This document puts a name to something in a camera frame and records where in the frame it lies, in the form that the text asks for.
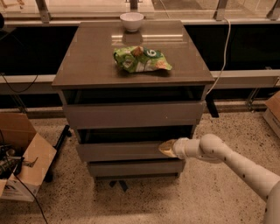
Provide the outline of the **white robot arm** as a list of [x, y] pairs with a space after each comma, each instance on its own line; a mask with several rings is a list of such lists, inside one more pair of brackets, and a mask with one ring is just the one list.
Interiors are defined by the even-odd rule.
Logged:
[[266, 203], [263, 224], [280, 224], [280, 176], [232, 150], [218, 136], [171, 139], [158, 150], [169, 158], [223, 162]]

